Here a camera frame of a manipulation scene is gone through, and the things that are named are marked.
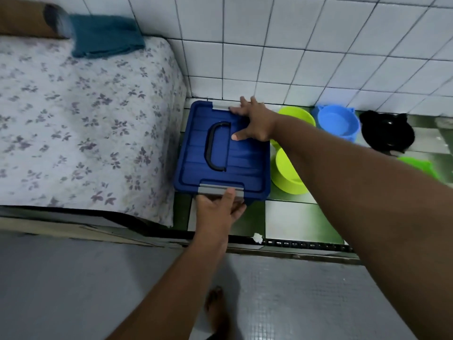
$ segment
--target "leg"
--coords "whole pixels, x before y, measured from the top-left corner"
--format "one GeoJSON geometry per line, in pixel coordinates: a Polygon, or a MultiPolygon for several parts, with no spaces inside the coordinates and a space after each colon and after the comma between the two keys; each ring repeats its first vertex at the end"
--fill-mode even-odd
{"type": "Polygon", "coordinates": [[[214,335],[207,340],[227,340],[232,338],[231,320],[227,312],[223,289],[217,286],[209,291],[204,305],[207,318],[214,335]]]}

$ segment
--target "person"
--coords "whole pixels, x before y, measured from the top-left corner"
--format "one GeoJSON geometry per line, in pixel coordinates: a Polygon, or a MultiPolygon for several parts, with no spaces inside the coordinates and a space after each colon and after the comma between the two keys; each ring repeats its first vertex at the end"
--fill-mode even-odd
{"type": "MultiPolygon", "coordinates": [[[[247,116],[233,140],[276,140],[339,234],[419,339],[453,334],[453,189],[391,157],[268,110],[254,97],[231,108],[247,116]]],[[[108,337],[188,339],[228,233],[246,206],[233,188],[197,196],[193,241],[143,302],[108,337]]],[[[215,339],[234,337],[220,289],[205,309],[215,339]]]]}

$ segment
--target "teal cloth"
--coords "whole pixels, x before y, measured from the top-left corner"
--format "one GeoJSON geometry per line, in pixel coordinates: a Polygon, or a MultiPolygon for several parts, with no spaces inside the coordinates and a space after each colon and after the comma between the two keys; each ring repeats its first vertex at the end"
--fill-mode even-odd
{"type": "Polygon", "coordinates": [[[69,19],[75,39],[74,57],[109,57],[145,47],[133,19],[112,15],[70,15],[69,19]]]}

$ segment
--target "floral tablecloth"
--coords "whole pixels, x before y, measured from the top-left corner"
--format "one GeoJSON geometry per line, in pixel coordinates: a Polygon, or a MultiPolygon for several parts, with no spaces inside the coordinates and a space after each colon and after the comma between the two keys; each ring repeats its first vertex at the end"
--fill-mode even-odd
{"type": "Polygon", "coordinates": [[[105,59],[71,40],[0,37],[0,204],[173,223],[186,87],[170,45],[105,59]]]}

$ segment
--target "hand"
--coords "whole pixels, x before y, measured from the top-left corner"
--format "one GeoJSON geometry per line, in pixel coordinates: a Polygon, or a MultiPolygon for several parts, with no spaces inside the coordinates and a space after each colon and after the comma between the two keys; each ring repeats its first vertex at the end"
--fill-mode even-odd
{"type": "Polygon", "coordinates": [[[250,102],[241,97],[241,107],[230,107],[230,112],[250,118],[249,126],[233,134],[232,140],[246,140],[247,138],[254,138],[261,142],[270,140],[279,116],[278,113],[267,109],[263,103],[258,103],[255,97],[251,97],[250,102]]]}
{"type": "Polygon", "coordinates": [[[221,199],[210,200],[201,194],[197,195],[197,228],[196,238],[213,244],[228,243],[231,225],[246,211],[243,202],[235,202],[235,189],[227,188],[221,199]]]}

